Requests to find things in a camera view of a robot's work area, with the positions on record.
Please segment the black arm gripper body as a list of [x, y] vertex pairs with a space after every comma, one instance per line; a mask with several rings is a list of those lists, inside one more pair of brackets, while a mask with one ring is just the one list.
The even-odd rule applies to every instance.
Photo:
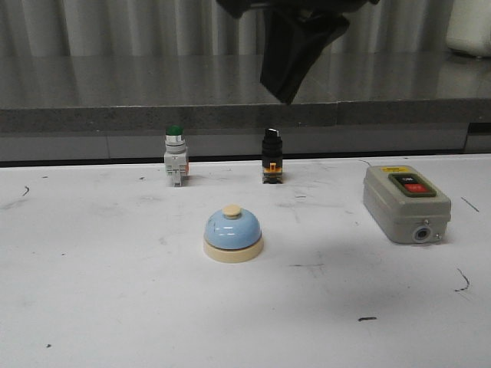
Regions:
[[241, 18], [245, 12], [257, 8], [346, 13], [355, 12], [366, 3], [374, 5], [378, 3], [372, 0], [217, 0], [216, 2], [234, 18]]

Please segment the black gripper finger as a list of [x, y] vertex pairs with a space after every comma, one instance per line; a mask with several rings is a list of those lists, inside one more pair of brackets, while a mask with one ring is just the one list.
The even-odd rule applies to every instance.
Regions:
[[349, 27], [338, 13], [303, 15], [286, 8], [264, 10], [265, 47], [260, 82], [281, 103], [291, 104], [322, 51]]

